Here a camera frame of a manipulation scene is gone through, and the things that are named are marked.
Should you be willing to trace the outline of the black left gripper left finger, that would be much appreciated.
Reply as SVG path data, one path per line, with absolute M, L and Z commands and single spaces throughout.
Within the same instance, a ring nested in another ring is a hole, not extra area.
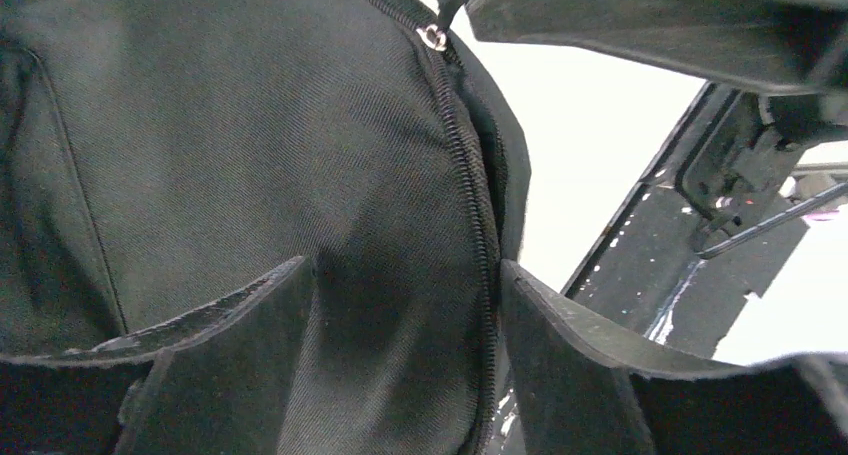
M 272 454 L 315 277 L 295 257 L 159 325 L 1 359 L 5 454 Z

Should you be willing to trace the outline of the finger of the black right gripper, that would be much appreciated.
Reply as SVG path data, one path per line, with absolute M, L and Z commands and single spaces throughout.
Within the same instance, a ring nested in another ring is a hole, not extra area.
M 470 0 L 481 41 L 573 46 L 767 95 L 847 86 L 847 0 Z

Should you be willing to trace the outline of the black student backpack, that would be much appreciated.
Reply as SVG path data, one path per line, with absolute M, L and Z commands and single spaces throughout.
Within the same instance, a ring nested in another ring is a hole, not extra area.
M 272 454 L 495 454 L 530 170 L 468 1 L 1 0 L 1 359 L 304 257 Z

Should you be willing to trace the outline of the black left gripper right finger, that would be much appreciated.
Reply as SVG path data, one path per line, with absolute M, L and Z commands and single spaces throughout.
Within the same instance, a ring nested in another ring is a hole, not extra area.
M 531 454 L 843 454 L 847 358 L 735 366 L 638 335 L 501 266 L 502 326 Z

